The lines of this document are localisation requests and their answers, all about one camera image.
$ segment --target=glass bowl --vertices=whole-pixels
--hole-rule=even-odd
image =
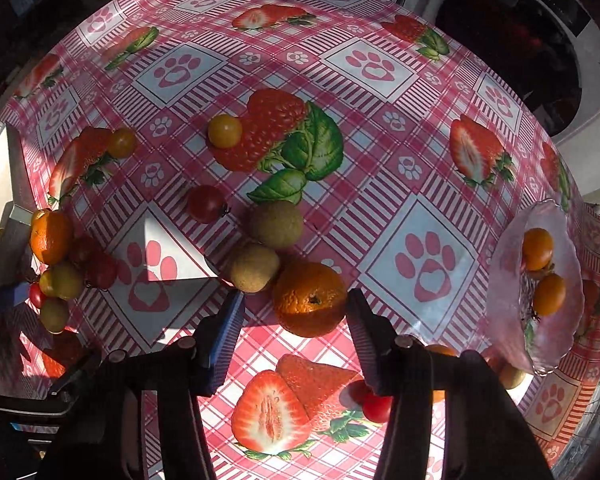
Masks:
[[[546,229],[553,237],[554,272],[564,278],[567,287],[561,309],[540,319],[530,318],[535,282],[521,272],[522,241],[533,227]],[[514,217],[494,250],[487,289],[486,334],[511,365],[544,376],[554,371],[571,349],[583,308],[580,263],[567,232],[566,216],[553,200],[538,202]]]

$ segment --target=washing machine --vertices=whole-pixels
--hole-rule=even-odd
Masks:
[[[600,29],[579,0],[394,0],[493,68],[560,144],[600,116]]]

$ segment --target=yellow tomato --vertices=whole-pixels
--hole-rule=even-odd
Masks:
[[[136,150],[138,140],[131,128],[118,128],[109,139],[107,151],[113,158],[128,158]]]
[[[232,148],[240,142],[242,123],[231,115],[216,115],[209,121],[208,136],[209,142],[216,148],[221,150]]]

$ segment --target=table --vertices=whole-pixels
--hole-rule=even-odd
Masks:
[[[257,25],[262,28],[248,28]],[[85,126],[125,124],[138,131],[134,155],[104,184],[82,186],[72,199],[75,224],[130,276],[108,292],[91,289],[78,299],[69,327],[83,341],[104,352],[156,351],[191,334],[221,304],[228,289],[204,278],[239,242],[240,221],[253,203],[249,193],[270,175],[227,171],[206,146],[205,125],[221,112],[243,115],[261,88],[311,101],[321,121],[337,124],[342,162],[302,187],[305,231],[296,249],[361,287],[399,333],[458,351],[483,350],[496,241],[518,211],[547,197],[566,209],[583,276],[600,284],[600,217],[583,204],[568,170],[566,180],[558,179],[559,159],[547,134],[480,59],[405,10],[386,0],[113,0],[53,49],[0,114],[0,130],[9,122],[22,134],[40,206],[62,150]],[[452,156],[458,139],[478,135],[480,124],[509,153],[510,175],[503,173],[511,182],[498,174],[491,184],[485,173],[477,179],[488,182],[476,186],[466,178],[476,178],[475,171],[458,170],[458,152]],[[222,189],[231,214],[215,224],[195,223],[183,200],[193,183]],[[171,270],[162,276],[167,258]],[[170,281],[139,280],[145,267]],[[258,478],[371,478],[383,437],[373,425],[346,442],[314,434],[311,458],[294,452],[290,460],[257,461],[234,444],[235,403],[249,380],[274,369],[282,355],[360,370],[346,323],[327,336],[302,339],[275,323],[266,294],[246,301],[228,379],[215,397],[200,399],[218,477],[238,470]],[[34,335],[43,337],[35,310],[14,311],[8,323],[28,358],[6,368],[0,389],[40,396],[50,381],[33,342]],[[600,316],[594,316],[558,371],[527,381],[515,394],[550,464],[599,376]],[[144,407],[147,467],[157,478],[152,394]],[[435,479],[442,473],[443,402],[434,406],[432,428],[428,473]]]

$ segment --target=orange fruit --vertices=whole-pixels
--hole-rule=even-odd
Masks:
[[[426,347],[430,352],[435,352],[436,354],[442,355],[451,355],[454,357],[458,357],[458,352],[456,352],[453,348],[449,348],[444,345],[428,345]],[[440,402],[441,400],[445,400],[445,391],[444,390],[433,390],[433,403]]]
[[[216,115],[209,121],[207,130],[209,142],[216,148],[226,150],[232,148],[242,137],[242,123],[240,119],[228,114]]]
[[[345,314],[347,288],[331,267],[296,261],[273,288],[273,310],[288,332],[300,337],[328,334]]]
[[[62,211],[46,209],[31,225],[31,250],[44,264],[55,265],[64,260],[73,239],[74,226]]]
[[[525,232],[522,241],[522,258],[528,270],[540,270],[547,266],[554,255],[554,239],[549,231],[534,227]]]
[[[558,312],[567,296],[567,286],[561,276],[548,274],[536,287],[533,308],[538,316],[550,316]]]
[[[135,131],[131,128],[118,128],[109,139],[107,152],[113,158],[129,158],[137,145]]]

